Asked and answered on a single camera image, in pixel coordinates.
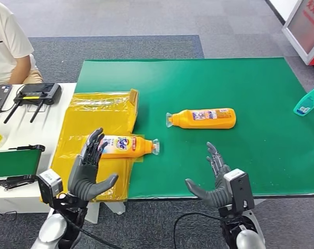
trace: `white table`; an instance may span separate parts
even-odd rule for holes
[[[59,84],[62,95],[59,103],[47,106],[44,112],[38,113],[33,123],[30,119],[34,112],[27,112],[25,106],[19,106],[7,124],[4,121],[9,114],[0,114],[0,133],[7,140],[0,150],[7,150],[26,145],[41,144],[46,147],[41,156],[37,174],[50,167],[58,144],[65,113],[72,98],[76,83]],[[13,98],[21,85],[13,85],[3,110],[10,109]],[[18,213],[49,213],[50,207],[40,201],[38,184],[34,182],[25,186],[4,191],[0,186],[0,212],[17,211]],[[90,203],[87,220],[97,223],[99,203]]]

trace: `white t-shirt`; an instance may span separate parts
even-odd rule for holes
[[[31,55],[34,51],[29,40],[18,24],[16,17],[0,3],[0,85],[7,83],[16,67],[16,58],[30,55],[31,69],[37,69]]]

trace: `yellow bottle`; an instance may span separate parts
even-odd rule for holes
[[[166,126],[185,129],[230,129],[237,117],[231,108],[183,110],[177,114],[166,113]]]
[[[107,142],[102,158],[142,157],[145,154],[160,153],[158,139],[145,140],[139,136],[105,136],[100,145]]]

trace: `table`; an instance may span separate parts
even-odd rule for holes
[[[255,198],[314,195],[314,110],[292,112],[305,92],[283,58],[85,61],[75,92],[131,88],[139,92],[133,133],[158,138],[161,152],[134,164],[129,199],[193,197],[185,178],[213,189],[206,141],[248,172]],[[218,107],[234,108],[236,126],[165,125],[166,112]]]
[[[7,140],[0,150],[28,144],[44,145],[46,149],[41,156],[37,174],[48,169],[53,161],[65,113],[73,96],[76,83],[59,85],[62,87],[62,96],[59,103],[38,113],[33,123],[29,121],[34,112],[27,112],[25,106],[19,107],[7,124],[4,124],[4,120],[9,112],[1,113],[0,132],[7,135]],[[13,85],[3,109],[10,109],[20,86]],[[49,205],[41,202],[40,196],[37,182],[9,191],[4,191],[0,186],[0,212],[16,210],[18,213],[49,213]],[[87,219],[96,223],[99,206],[99,203],[90,203]]]

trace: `yellow plastic bag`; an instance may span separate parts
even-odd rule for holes
[[[137,115],[139,93],[107,92],[77,93],[66,110],[51,168],[63,181],[64,191],[76,156],[93,131],[102,127],[108,135],[130,135]],[[96,197],[96,200],[125,200],[128,196],[130,172],[135,159],[102,159],[97,182],[111,173],[119,175],[111,189]]]

